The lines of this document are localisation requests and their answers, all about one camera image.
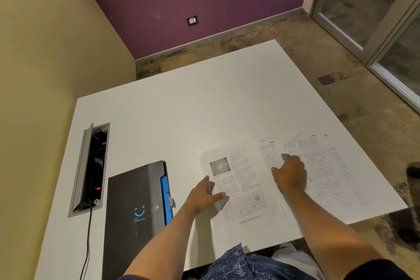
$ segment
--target power cord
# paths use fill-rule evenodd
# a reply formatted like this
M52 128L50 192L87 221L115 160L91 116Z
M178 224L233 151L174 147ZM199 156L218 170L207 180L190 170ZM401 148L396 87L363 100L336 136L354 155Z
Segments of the power cord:
M89 210L89 224L87 225L86 259L84 260L83 268L81 269L80 280L83 277L84 268L86 267L87 258L89 256L89 235L90 235L90 223L92 222L92 202L89 201L89 203L90 203L90 210Z

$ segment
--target person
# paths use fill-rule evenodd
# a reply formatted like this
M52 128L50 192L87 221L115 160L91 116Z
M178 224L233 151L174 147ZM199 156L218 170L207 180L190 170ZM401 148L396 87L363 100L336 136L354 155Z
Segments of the person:
M411 279L306 194L307 173L298 156L283 154L282 158L283 166L271 169L274 180L293 209L318 264L291 243L281 245L272 258L245 254L239 244L210 265L201 279ZM206 176L192 189L172 221L150 240L120 280L181 279L194 218L226 197L224 192L209 194L212 186L214 182Z

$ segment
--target shirt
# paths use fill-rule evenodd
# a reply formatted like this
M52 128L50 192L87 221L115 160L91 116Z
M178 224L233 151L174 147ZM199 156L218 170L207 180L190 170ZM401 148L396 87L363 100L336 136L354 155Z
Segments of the shirt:
M125 275L119 280L139 280ZM204 273L200 280L315 280L294 266L256 254L245 254L239 244L226 251ZM355 268L344 280L412 280L390 260L378 259Z

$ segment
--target person's left hand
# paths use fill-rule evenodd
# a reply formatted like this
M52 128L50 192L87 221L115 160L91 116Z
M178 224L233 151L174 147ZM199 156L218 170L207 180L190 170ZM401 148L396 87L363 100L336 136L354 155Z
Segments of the person's left hand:
M208 176L204 177L189 193L184 204L186 209L190 210L194 215L198 215L217 201L226 197L225 192L212 195L210 192L213 186L214 182L210 182Z

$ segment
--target white table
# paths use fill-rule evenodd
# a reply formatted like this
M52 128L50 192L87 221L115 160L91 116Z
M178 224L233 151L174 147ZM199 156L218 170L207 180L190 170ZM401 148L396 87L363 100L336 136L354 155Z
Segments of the white table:
M346 223L406 208L375 165L275 40L78 99L45 232L36 280L78 279L86 254L89 215L67 218L82 133L110 123L104 206L93 211L86 280L101 279L108 178L165 160L171 196L179 208L202 179L203 151L241 138L328 128L346 148L353 170L372 193L388 194L354 211ZM185 270L211 262L206 222L193 227ZM300 238L297 226L245 241L254 251Z

